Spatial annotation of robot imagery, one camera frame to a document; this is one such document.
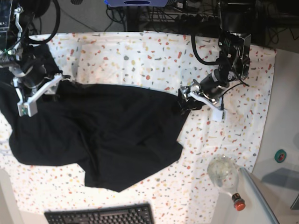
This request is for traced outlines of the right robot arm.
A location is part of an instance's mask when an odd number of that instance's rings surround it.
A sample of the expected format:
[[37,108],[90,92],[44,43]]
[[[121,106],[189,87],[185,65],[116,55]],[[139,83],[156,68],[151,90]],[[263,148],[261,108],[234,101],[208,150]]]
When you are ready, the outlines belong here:
[[[44,40],[30,38],[30,26],[44,15],[53,3],[54,28]],[[61,9],[57,0],[2,0],[0,2],[0,93],[15,94],[28,100],[46,84],[61,75],[48,43],[57,34]]]

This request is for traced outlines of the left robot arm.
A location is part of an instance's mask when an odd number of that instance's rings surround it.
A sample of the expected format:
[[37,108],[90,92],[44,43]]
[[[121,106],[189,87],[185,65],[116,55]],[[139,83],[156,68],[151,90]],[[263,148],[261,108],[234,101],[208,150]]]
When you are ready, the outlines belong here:
[[206,66],[216,65],[201,82],[193,80],[189,86],[182,86],[178,92],[178,108],[182,114],[200,110],[203,106],[220,103],[224,109],[224,95],[230,91],[230,83],[237,81],[245,85],[249,75],[252,22],[255,17],[254,0],[220,0],[219,58],[213,62],[203,60],[196,48],[196,34],[191,34],[191,45],[195,58]]

